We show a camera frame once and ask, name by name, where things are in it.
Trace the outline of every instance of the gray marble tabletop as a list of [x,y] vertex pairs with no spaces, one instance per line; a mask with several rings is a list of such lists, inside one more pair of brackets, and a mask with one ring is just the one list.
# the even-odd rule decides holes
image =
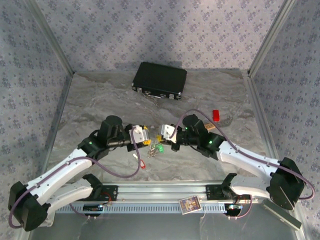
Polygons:
[[[209,116],[212,110],[219,110],[218,125],[234,143],[265,154],[240,71],[189,71],[181,100],[151,98],[133,91],[131,83],[134,76],[132,71],[87,72],[73,76],[48,169],[67,157],[91,132],[99,129],[108,115],[119,116],[124,124],[148,126],[150,137],[155,140],[159,125],[176,124],[179,117],[192,108]],[[178,152],[165,146],[164,153],[152,158],[147,158],[148,149],[140,149],[146,169],[140,169],[132,178],[114,177],[94,165],[71,182],[87,173],[93,173],[104,183],[223,180],[228,173],[250,175],[234,165],[206,158],[187,146],[182,146]],[[118,148],[99,162],[114,172],[128,175],[138,167],[133,153]]]

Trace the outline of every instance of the wall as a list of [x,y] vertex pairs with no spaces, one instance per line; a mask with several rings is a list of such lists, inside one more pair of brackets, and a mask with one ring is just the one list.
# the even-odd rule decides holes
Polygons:
[[315,185],[302,201],[314,239],[320,239],[320,2],[297,1],[254,76],[279,156],[297,162]]
[[13,183],[40,173],[70,80],[22,0],[0,2],[0,239],[13,239],[8,197]]
[[283,0],[38,0],[78,71],[247,70]]

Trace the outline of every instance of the small card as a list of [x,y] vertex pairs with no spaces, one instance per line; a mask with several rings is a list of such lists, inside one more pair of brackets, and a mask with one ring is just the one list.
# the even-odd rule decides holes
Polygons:
[[189,214],[202,209],[198,196],[191,196],[179,200],[180,208],[183,214]]

